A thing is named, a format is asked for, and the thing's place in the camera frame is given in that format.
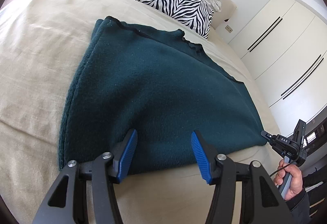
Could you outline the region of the dark jacket sleeve forearm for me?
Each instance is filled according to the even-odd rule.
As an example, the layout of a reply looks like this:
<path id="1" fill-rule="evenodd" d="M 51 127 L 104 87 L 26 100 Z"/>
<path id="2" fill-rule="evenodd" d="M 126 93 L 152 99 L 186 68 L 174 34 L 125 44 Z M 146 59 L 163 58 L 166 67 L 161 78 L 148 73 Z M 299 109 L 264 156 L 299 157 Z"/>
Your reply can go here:
<path id="1" fill-rule="evenodd" d="M 290 200 L 286 201 L 290 213 L 297 224 L 308 224 L 311 221 L 309 216 L 309 197 L 305 189 Z"/>

